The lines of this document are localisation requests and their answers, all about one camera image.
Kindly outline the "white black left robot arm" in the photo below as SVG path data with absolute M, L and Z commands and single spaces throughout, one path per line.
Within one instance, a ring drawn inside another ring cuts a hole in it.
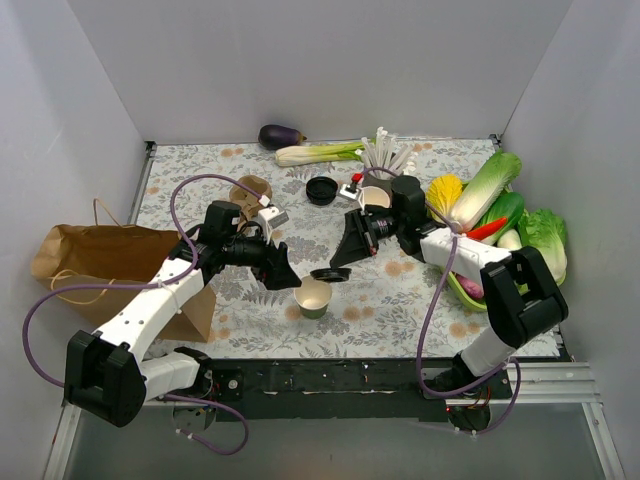
M 204 353 L 180 347 L 157 359 L 144 355 L 170 320 L 227 266 L 248 267 L 268 290 L 301 284 L 288 247 L 273 230 L 287 222 L 274 205 L 261 209 L 246 235 L 241 208 L 214 201 L 203 223 L 189 229 L 170 251 L 148 288 L 93 333 L 80 331 L 68 343 L 64 398 L 109 423 L 129 424 L 143 404 L 167 394 L 213 398 L 218 382 Z

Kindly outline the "green white paper cup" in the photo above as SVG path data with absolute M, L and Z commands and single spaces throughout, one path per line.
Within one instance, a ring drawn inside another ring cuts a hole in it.
M 301 314 L 312 320 L 321 318 L 327 311 L 332 298 L 332 288 L 328 283 L 316 281 L 311 276 L 302 279 L 294 289 L 294 298 Z

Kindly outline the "black plastic coffee lid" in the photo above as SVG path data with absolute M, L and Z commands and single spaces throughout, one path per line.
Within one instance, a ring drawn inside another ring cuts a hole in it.
M 325 283 L 342 283 L 349 280 L 352 270 L 350 268 L 322 268 L 310 272 L 310 276 Z

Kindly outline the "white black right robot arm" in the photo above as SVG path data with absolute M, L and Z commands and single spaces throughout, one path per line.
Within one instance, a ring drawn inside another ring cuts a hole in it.
M 390 189 L 390 207 L 360 205 L 346 213 L 330 266 L 339 269 L 372 257 L 380 240 L 395 237 L 406 254 L 480 284 L 488 327 L 453 358 L 450 369 L 418 380 L 431 397 L 475 397 L 520 347 L 567 318 L 567 303 L 536 248 L 510 251 L 438 225 L 428 216 L 430 206 L 413 176 L 396 177 Z

